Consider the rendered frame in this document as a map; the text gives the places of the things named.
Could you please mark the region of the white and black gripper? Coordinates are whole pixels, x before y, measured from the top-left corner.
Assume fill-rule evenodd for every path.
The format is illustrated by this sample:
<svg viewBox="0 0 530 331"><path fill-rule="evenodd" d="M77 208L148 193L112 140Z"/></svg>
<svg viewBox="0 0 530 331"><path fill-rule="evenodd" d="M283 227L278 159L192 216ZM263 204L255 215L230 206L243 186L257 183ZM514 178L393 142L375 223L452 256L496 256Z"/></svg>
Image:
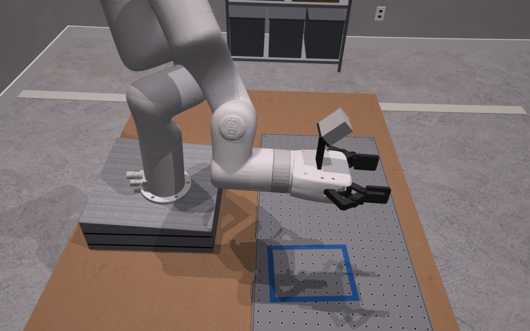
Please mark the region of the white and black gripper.
<svg viewBox="0 0 530 331"><path fill-rule="evenodd" d="M336 205L340 210L366 203L386 204L391 187L362 187L352 182L349 168L376 171L379 156L356 154L331 145L324 151L321 170L317 169L317 149L290 149L290 196ZM345 191L346 190L346 191ZM352 194L351 191L357 191Z"/></svg>

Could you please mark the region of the blue taped rectangle outline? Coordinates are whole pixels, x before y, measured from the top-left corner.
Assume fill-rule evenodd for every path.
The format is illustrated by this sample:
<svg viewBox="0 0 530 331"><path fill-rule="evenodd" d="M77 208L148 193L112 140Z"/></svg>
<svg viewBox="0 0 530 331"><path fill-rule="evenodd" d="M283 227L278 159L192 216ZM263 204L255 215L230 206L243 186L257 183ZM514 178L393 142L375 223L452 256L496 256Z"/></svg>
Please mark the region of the blue taped rectangle outline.
<svg viewBox="0 0 530 331"><path fill-rule="evenodd" d="M352 296L292 296L276 297L274 284L273 250L301 250L301 249L341 249L346 265L346 270L351 284ZM351 261L348 256L346 245L270 245L267 246L268 271L271 303L285 302L326 302L326 301L352 301L359 300L355 278L352 273Z"/></svg>

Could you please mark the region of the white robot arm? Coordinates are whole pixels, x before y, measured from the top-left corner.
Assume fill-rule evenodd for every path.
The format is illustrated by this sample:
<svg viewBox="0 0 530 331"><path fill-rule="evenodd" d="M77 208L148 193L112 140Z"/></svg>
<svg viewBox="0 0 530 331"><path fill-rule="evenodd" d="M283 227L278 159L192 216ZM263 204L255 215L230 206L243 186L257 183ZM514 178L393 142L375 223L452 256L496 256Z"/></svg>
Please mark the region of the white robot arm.
<svg viewBox="0 0 530 331"><path fill-rule="evenodd" d="M205 99L212 110L212 185L287 193L290 150L253 148L257 114L208 0L100 0L124 65L174 66L132 83L126 99L143 169L127 171L146 200L169 205L191 189L182 132L172 117Z"/></svg>

